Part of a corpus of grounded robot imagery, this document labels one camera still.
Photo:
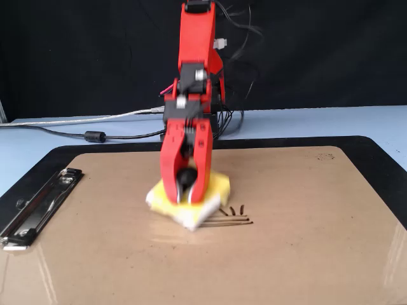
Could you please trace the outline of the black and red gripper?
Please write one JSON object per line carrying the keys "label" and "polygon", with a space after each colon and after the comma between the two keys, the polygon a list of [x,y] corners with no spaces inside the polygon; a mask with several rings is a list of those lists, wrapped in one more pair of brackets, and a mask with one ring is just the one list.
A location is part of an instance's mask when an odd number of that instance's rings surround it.
{"label": "black and red gripper", "polygon": [[[181,154],[184,142],[184,123],[193,119],[203,118],[204,110],[210,106],[210,101],[188,99],[185,95],[170,98],[165,101],[163,122],[167,124],[160,152],[160,172],[167,198],[178,203],[181,191],[177,187],[177,173],[188,164]],[[193,144],[193,161],[197,177],[193,183],[188,202],[195,204],[205,195],[210,179],[213,136],[209,121],[194,121],[195,139]]]}

